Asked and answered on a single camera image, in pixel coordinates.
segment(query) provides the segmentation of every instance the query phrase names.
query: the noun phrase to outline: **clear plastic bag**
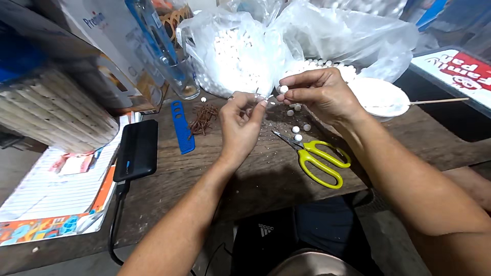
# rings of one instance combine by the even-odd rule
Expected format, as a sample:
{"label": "clear plastic bag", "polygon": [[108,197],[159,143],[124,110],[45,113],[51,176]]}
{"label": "clear plastic bag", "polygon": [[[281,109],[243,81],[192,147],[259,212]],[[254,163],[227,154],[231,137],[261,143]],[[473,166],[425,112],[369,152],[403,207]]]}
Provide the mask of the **clear plastic bag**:
{"label": "clear plastic bag", "polygon": [[399,18],[407,0],[310,0],[319,8],[338,8]]}
{"label": "clear plastic bag", "polygon": [[317,8],[297,0],[268,27],[288,47],[282,73],[293,62],[323,58],[363,68],[359,77],[394,82],[409,67],[418,31],[407,22],[356,11]]}
{"label": "clear plastic bag", "polygon": [[282,0],[231,0],[220,6],[230,12],[248,12],[252,18],[269,26],[278,16],[282,4]]}
{"label": "clear plastic bag", "polygon": [[284,53],[277,51],[281,43],[277,36],[265,31],[249,13],[218,7],[185,19],[176,35],[194,58],[196,78],[206,91],[221,97],[257,91],[267,97]]}

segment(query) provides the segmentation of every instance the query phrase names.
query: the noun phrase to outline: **adidas logo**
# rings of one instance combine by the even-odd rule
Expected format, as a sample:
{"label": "adidas logo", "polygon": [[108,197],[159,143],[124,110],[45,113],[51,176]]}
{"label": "adidas logo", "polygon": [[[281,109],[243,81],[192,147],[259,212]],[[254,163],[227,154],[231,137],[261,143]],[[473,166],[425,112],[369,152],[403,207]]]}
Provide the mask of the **adidas logo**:
{"label": "adidas logo", "polygon": [[259,224],[259,229],[261,229],[261,237],[264,237],[274,230],[274,227]]}

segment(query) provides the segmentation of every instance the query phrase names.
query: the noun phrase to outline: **blue comb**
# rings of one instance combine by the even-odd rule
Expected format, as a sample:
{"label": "blue comb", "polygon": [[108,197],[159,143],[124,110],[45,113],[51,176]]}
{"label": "blue comb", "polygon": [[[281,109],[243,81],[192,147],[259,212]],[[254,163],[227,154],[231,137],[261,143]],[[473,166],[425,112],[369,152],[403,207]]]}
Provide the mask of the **blue comb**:
{"label": "blue comb", "polygon": [[196,148],[196,145],[194,144],[194,135],[191,135],[188,122],[184,117],[184,109],[181,101],[173,101],[170,104],[170,108],[172,120],[174,121],[174,129],[177,134],[177,141],[179,142],[179,149],[181,150],[181,154],[186,154]]}

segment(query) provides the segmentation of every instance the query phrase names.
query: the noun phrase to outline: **hand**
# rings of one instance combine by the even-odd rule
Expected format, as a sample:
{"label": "hand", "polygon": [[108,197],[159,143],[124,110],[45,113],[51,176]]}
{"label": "hand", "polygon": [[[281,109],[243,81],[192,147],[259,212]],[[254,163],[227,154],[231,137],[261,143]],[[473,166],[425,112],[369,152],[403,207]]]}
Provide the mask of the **hand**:
{"label": "hand", "polygon": [[337,68],[306,71],[279,84],[289,88],[277,97],[279,102],[305,104],[326,124],[334,126],[367,114]]}
{"label": "hand", "polygon": [[220,157],[237,168],[254,149],[266,111],[267,102],[255,95],[235,91],[219,113],[223,143]]}

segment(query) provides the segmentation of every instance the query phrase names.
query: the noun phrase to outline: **scissors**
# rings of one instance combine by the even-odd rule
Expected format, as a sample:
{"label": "scissors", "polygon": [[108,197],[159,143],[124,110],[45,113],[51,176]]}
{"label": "scissors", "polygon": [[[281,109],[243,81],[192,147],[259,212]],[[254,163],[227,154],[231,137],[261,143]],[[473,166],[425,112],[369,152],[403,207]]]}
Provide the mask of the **scissors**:
{"label": "scissors", "polygon": [[[331,189],[341,188],[341,186],[343,185],[343,178],[341,177],[341,175],[337,171],[328,167],[326,164],[317,160],[310,153],[313,153],[319,157],[322,157],[323,159],[325,159],[326,161],[329,161],[330,163],[332,163],[336,167],[348,168],[349,166],[351,166],[351,158],[342,149],[334,147],[327,142],[318,141],[318,140],[311,141],[308,143],[301,143],[301,142],[297,142],[291,138],[288,138],[288,137],[280,134],[278,131],[272,130],[272,132],[274,134],[276,134],[278,137],[280,137],[283,141],[287,142],[292,148],[294,148],[297,151],[297,153],[299,155],[300,167],[310,178],[315,180],[317,183],[324,185],[324,186],[331,188]],[[347,160],[346,163],[343,163],[342,161],[339,161],[336,158],[334,158],[333,156],[331,156],[331,155],[325,153],[324,151],[316,148],[315,145],[317,145],[317,144],[328,146],[330,148],[337,150],[339,153],[341,153],[346,158],[346,160]],[[317,167],[321,171],[333,176],[336,179],[337,184],[336,185],[329,184],[329,183],[321,180],[319,177],[315,176],[313,173],[311,173],[307,169],[307,166],[305,166],[306,162],[310,162],[311,164],[313,164],[315,167]]]}

